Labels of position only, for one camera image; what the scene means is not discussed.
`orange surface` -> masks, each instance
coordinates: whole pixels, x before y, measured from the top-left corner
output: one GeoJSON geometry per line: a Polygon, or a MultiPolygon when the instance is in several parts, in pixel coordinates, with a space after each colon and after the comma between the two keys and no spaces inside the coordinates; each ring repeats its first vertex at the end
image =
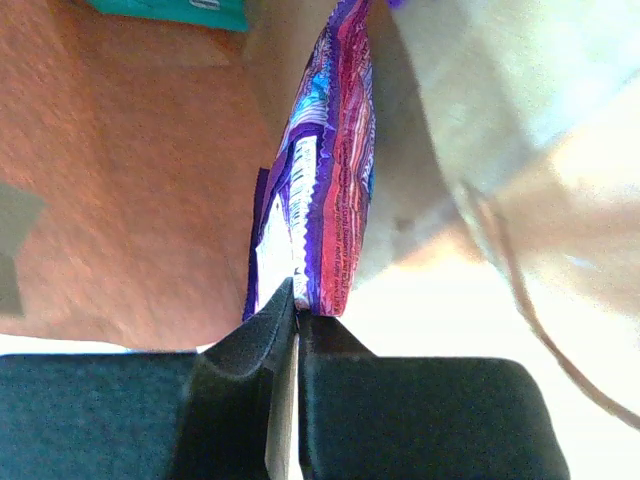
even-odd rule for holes
{"type": "Polygon", "coordinates": [[[242,68],[203,66],[228,62],[188,26],[165,25],[191,45],[168,49],[66,0],[0,14],[0,178],[47,202],[18,258],[26,318],[0,332],[157,349],[224,336],[273,154],[242,68]]]}

